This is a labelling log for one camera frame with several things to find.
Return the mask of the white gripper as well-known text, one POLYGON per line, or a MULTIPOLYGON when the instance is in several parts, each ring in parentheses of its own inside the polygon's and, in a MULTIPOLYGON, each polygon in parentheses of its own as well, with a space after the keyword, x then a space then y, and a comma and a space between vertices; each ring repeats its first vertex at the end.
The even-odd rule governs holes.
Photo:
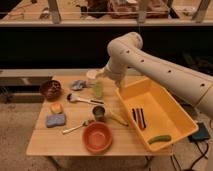
POLYGON ((104 67, 104 68, 97 70, 96 78, 108 77, 109 79, 114 81, 115 85, 118 88, 122 88, 124 86, 125 75, 126 75, 125 71, 115 72, 115 71, 112 71, 112 70, 104 67))

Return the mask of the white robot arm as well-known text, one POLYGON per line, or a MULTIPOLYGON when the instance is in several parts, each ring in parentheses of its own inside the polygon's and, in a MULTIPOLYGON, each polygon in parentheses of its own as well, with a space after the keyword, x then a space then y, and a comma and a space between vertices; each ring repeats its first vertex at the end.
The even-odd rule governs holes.
POLYGON ((213 119, 213 76, 152 56, 141 50, 142 45, 137 32, 111 40, 102 73, 121 88, 127 68, 132 67, 213 119))

